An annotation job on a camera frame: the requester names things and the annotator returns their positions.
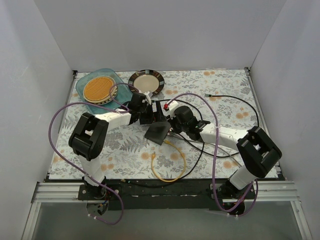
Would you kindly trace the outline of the black network switch box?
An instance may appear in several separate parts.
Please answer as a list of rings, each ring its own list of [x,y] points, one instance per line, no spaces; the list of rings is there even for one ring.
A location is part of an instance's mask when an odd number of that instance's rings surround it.
[[[153,122],[146,131],[144,137],[158,145],[162,145],[170,128],[171,125],[168,121]]]

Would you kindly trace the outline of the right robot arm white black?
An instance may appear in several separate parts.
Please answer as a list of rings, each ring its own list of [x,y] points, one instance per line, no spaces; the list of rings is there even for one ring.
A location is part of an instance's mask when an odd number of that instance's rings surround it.
[[[263,179],[281,159],[282,152],[259,126],[249,130],[217,127],[214,123],[197,120],[192,110],[176,101],[165,104],[167,120],[173,132],[181,132],[193,141],[216,144],[239,152],[243,166],[217,188],[217,193],[232,199],[244,194],[245,188],[255,179]]]

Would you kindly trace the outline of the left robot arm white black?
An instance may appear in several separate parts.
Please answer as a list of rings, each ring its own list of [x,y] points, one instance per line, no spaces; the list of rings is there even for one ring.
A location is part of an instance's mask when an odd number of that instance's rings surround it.
[[[122,126],[129,126],[136,121],[149,124],[145,137],[157,144],[162,144],[170,129],[170,124],[162,114],[158,104],[156,113],[153,112],[149,93],[134,93],[128,102],[127,111],[123,108],[114,112],[92,115],[88,112],[81,115],[75,126],[68,144],[73,152],[79,156],[85,176],[86,192],[95,200],[106,196],[107,190],[103,185],[106,177],[101,169],[99,155],[103,150],[107,132]]]

